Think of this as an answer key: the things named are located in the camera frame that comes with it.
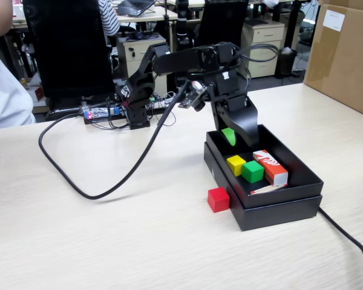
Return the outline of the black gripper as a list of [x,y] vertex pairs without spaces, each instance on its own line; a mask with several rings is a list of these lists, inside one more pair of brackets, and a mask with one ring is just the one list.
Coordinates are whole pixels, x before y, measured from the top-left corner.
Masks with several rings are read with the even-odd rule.
[[[249,147],[258,146],[258,111],[246,93],[240,89],[236,70],[215,75],[211,101],[215,128],[228,144],[236,144],[236,132]],[[218,113],[218,107],[228,110],[229,127]]]

